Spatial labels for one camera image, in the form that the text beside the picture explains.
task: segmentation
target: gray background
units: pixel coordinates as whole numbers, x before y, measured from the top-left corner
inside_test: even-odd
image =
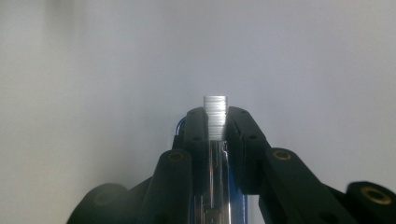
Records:
[[[93,187],[143,181],[204,95],[229,96],[324,183],[396,191],[395,11],[395,1],[1,0],[1,223],[65,223]],[[263,223],[250,199],[250,223]]]

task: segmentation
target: white surface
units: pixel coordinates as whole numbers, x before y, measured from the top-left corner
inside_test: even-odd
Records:
[[[395,4],[0,1],[1,223],[65,223],[91,188],[143,181],[204,95],[324,183],[396,191]]]

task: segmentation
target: metallic tip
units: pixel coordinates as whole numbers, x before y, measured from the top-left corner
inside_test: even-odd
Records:
[[[227,116],[227,96],[205,96],[204,110],[208,116],[209,140],[225,140],[225,122]]]

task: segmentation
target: white wall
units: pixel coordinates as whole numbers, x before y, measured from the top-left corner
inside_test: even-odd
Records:
[[[396,191],[395,10],[0,1],[1,223],[65,223],[93,187],[141,182],[178,120],[211,94],[247,109],[272,146],[294,150],[324,183]]]

